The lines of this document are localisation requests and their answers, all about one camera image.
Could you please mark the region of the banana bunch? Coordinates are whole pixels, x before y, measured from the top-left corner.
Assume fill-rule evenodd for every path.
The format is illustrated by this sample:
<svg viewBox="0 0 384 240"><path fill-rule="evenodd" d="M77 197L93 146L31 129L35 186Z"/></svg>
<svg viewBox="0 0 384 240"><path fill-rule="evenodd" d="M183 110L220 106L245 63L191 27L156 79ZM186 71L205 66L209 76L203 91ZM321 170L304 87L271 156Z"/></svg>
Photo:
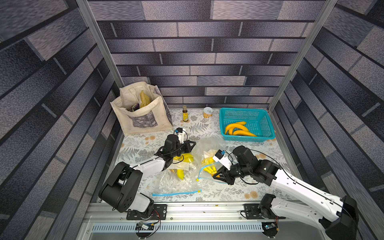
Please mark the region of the banana bunch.
<svg viewBox="0 0 384 240"><path fill-rule="evenodd" d="M215 155L213 150L209 150L208 152L204 151L202 166L203 170L213 176L216 172L216 162L213 160L213 156Z"/></svg>
<svg viewBox="0 0 384 240"><path fill-rule="evenodd" d="M186 175L195 169L195 159L192 154L182 154L179 157L174 157L169 169L172 173L176 173L180 180L184 180Z"/></svg>

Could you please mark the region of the clear zip-top bag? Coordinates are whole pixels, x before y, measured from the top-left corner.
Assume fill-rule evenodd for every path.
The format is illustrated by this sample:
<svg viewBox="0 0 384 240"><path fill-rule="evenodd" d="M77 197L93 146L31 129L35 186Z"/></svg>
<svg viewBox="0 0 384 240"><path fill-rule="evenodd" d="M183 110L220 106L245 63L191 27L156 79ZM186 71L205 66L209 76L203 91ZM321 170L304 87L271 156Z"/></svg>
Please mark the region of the clear zip-top bag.
<svg viewBox="0 0 384 240"><path fill-rule="evenodd" d="M195 162L195 169L190 171L183 181L178 178L176 173L171 172L169 169L170 165L164 173L161 174L159 184L152 193L152 196L168 197L199 193L201 189L196 181L198 163L196 160Z"/></svg>
<svg viewBox="0 0 384 240"><path fill-rule="evenodd" d="M219 172L221 167L229 170L232 163L229 153L226 151L226 142L219 138L205 138L197 141L196 146L192 150L192 155L197 160L197 182L210 180L212 182L224 184L223 175L217 175L218 179L213 176Z"/></svg>

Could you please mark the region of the single orange banana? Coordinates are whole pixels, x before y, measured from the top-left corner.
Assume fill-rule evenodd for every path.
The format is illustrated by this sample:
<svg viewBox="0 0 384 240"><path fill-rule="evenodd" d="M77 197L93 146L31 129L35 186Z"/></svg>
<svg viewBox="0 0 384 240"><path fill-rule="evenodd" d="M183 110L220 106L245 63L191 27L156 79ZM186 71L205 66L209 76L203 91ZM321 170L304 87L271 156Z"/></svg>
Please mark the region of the single orange banana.
<svg viewBox="0 0 384 240"><path fill-rule="evenodd" d="M245 127L246 122L237 122L232 123L226 126L225 128L225 134L226 135L233 135L233 132L235 129L249 132L248 128Z"/></svg>

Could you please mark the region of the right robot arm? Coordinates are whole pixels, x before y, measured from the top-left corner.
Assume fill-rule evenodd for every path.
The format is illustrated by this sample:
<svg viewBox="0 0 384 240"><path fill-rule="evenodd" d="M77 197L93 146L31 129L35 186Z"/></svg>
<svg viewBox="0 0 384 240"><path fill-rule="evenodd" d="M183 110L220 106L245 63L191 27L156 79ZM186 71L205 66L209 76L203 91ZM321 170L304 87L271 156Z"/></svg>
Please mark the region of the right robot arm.
<svg viewBox="0 0 384 240"><path fill-rule="evenodd" d="M237 160L235 164L225 151L219 150L213 156L213 160L222 165L213 174L215 180L233 185L237 178L249 176L258 184L274 187L301 201L300 204L291 203L273 194L265 194L256 208L245 209L247 217L274 220L274 223L263 226L265 235L274 237L278 233L281 218L315 227L332 240L354 240L360 234L359 211L353 198L321 191L289 174L272 157L257 159L253 150L245 146L236 147L232 154Z"/></svg>

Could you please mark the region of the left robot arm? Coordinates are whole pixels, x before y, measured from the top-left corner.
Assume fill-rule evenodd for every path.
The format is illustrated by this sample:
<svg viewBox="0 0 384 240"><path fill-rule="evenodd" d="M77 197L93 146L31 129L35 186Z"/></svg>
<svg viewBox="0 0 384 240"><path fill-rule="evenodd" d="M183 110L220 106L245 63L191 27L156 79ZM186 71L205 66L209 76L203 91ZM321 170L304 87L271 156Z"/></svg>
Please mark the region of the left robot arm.
<svg viewBox="0 0 384 240"><path fill-rule="evenodd" d="M118 163L104 182L98 197L120 213L131 210L151 215L154 201L138 192L141 180L178 165L181 161L174 162L175 157L192 152L197 143L183 140L183 137L182 133L168 135L164 145L152 158L136 166Z"/></svg>

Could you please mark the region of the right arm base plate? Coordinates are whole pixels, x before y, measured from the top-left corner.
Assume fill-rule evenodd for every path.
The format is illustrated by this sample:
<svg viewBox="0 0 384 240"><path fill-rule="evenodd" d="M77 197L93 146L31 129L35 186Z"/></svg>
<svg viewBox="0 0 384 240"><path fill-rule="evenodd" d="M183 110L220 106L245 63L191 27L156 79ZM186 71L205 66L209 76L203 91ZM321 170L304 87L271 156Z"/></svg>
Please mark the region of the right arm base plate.
<svg viewBox="0 0 384 240"><path fill-rule="evenodd" d="M276 220L277 216L270 208L259 206L259 204L244 204L241 215L247 220Z"/></svg>

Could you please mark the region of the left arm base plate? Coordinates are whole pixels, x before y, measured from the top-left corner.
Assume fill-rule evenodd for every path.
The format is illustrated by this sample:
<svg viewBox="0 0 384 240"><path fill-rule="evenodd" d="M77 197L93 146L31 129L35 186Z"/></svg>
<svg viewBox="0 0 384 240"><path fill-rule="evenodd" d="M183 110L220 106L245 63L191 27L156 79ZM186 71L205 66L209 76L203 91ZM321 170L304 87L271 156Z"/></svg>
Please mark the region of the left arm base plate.
<svg viewBox="0 0 384 240"><path fill-rule="evenodd" d="M167 216L167 204L154 204L149 206L144 212L139 212L136 210L128 210L127 220L158 220L161 221L166 219Z"/></svg>

